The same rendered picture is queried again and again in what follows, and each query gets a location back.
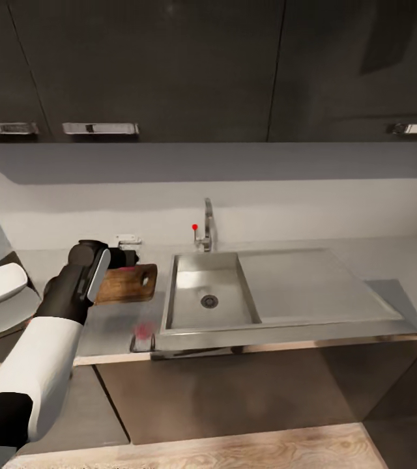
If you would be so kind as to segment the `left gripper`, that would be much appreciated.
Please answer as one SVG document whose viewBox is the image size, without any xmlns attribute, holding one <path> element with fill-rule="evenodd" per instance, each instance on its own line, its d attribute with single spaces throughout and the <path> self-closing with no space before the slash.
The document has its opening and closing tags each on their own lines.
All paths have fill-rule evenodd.
<svg viewBox="0 0 417 469">
<path fill-rule="evenodd" d="M 113 248 L 117 254 L 117 262 L 111 269 L 122 268 L 122 267 L 135 267 L 139 261 L 139 257 L 136 255 L 135 250 L 122 250 Z"/>
</svg>

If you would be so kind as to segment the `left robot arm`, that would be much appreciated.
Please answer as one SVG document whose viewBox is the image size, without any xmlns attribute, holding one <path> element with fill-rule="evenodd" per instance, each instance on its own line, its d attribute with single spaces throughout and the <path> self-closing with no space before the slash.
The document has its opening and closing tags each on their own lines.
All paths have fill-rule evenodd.
<svg viewBox="0 0 417 469">
<path fill-rule="evenodd" d="M 109 244 L 79 240 L 68 265 L 44 289 L 44 301 L 0 366 L 0 469 L 25 444 L 43 439 L 56 422 L 88 308 L 107 269 L 135 267 L 136 234 L 112 234 Z"/>
</svg>

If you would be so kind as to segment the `cutting board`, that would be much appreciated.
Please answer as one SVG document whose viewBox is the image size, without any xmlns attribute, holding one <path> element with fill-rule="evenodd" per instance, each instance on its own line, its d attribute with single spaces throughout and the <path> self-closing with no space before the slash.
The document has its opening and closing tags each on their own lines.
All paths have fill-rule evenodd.
<svg viewBox="0 0 417 469">
<path fill-rule="evenodd" d="M 154 293 L 157 264 L 141 264 L 133 268 L 130 271 L 107 269 L 94 303 L 151 297 Z M 149 275 L 148 282 L 142 285 L 146 274 Z"/>
</svg>

